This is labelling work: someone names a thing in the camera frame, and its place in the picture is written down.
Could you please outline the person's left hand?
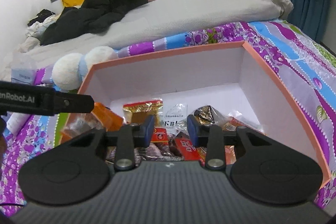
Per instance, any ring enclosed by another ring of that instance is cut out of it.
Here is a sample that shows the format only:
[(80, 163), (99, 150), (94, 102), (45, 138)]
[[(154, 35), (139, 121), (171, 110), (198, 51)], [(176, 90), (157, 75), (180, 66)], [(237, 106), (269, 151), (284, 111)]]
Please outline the person's left hand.
[(0, 162), (3, 162), (3, 157), (7, 150), (7, 142), (3, 134), (0, 134)]

